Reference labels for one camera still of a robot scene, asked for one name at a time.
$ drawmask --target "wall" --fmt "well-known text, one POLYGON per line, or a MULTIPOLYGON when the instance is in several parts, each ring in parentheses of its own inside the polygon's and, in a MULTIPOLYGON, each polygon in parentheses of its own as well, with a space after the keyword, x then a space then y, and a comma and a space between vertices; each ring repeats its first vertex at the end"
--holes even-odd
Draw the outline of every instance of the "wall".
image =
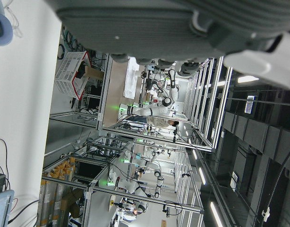
MULTIPOLYGON (((23 38, 0 47, 0 138, 8 146, 11 189, 18 204, 13 218, 39 198, 61 23, 42 0, 14 1, 11 10, 23 38)), ((6 171, 0 142, 0 165, 6 171)), ((9 227, 32 227, 37 203, 9 227)))

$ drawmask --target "white basket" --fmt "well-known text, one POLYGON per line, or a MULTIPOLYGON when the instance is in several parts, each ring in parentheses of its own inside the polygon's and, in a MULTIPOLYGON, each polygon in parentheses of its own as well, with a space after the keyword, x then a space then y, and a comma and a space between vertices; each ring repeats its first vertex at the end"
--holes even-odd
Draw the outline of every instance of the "white basket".
POLYGON ((81 79, 76 78, 82 61, 85 62, 85 65, 91 67, 86 51, 68 52, 55 75, 55 83, 59 91, 78 100, 81 100, 84 88, 89 79, 86 76, 83 76, 81 79))

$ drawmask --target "fluorescent light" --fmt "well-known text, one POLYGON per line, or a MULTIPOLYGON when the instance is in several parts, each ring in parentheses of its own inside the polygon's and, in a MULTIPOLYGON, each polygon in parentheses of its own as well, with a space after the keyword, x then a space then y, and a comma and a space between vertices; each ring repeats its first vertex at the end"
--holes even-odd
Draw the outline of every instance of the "fluorescent light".
POLYGON ((199 167, 198 171, 200 172, 200 176, 201 176, 201 179, 202 179, 203 184, 206 184, 206 180, 205 180, 205 177, 204 177, 204 173, 203 173, 201 167, 199 167))
POLYGON ((221 223, 221 219, 220 219, 220 217, 219 217, 219 214, 218 214, 217 211, 216 211, 216 208, 215 208, 213 202, 210 203, 210 207, 211 207, 211 210, 212 210, 212 212, 213 212, 213 215, 214 215, 215 221, 216 221, 216 223, 217 223, 217 226, 218 226, 218 227, 223 227, 223 225, 222 225, 222 223, 221 223))
POLYGON ((238 83, 246 83, 246 82, 251 82, 254 80, 258 80, 259 78, 253 77, 253 76, 244 76, 244 77, 239 77, 238 78, 238 83))
POLYGON ((196 151, 194 149, 192 151, 193 151, 194 158, 197 160, 196 151))
POLYGON ((220 86, 224 86, 226 83, 226 81, 219 81, 217 82, 217 86, 220 87, 220 86))

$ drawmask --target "blue object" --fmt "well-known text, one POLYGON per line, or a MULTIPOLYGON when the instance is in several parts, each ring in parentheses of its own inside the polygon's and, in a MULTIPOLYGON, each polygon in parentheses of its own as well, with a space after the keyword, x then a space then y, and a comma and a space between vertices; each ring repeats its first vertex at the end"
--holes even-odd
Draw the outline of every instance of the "blue object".
POLYGON ((10 21, 2 14, 0 14, 0 46, 9 44, 13 39, 13 28, 10 21))
POLYGON ((8 225, 13 198, 13 190, 7 190, 0 193, 0 227, 6 227, 8 225))

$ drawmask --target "robotic arm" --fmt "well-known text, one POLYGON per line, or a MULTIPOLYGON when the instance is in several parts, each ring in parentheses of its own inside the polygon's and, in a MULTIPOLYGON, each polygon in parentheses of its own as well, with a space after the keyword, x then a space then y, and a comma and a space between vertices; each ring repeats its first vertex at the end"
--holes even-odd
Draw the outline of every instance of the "robotic arm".
MULTIPOLYGON (((179 97, 179 91, 175 84, 175 70, 169 70, 168 75, 171 81, 171 90, 170 95, 165 96, 162 100, 162 103, 146 105, 143 108, 127 106, 121 104, 119 107, 119 116, 123 115, 138 115, 138 116, 156 116, 156 115, 165 115, 168 113, 168 106, 176 102, 179 97)), ((160 93, 164 93, 164 90, 159 87, 157 81, 153 82, 153 87, 160 93)))

